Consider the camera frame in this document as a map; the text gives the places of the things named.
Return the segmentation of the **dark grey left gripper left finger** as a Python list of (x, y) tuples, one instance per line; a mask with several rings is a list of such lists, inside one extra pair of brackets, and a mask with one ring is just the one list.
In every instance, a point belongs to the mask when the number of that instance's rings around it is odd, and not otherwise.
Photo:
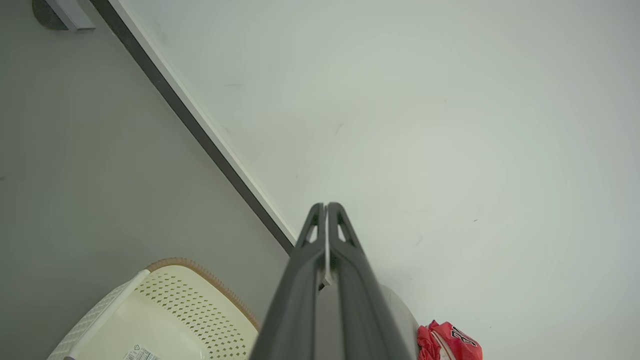
[(326, 208), (314, 204), (290, 254), (250, 360), (313, 360), (316, 299), (326, 269)]

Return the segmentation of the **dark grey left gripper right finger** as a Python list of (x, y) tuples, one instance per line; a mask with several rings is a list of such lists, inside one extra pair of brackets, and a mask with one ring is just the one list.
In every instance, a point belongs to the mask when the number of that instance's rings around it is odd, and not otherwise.
[(327, 246), (337, 276), (343, 356), (346, 360), (410, 360), (345, 208), (327, 206)]

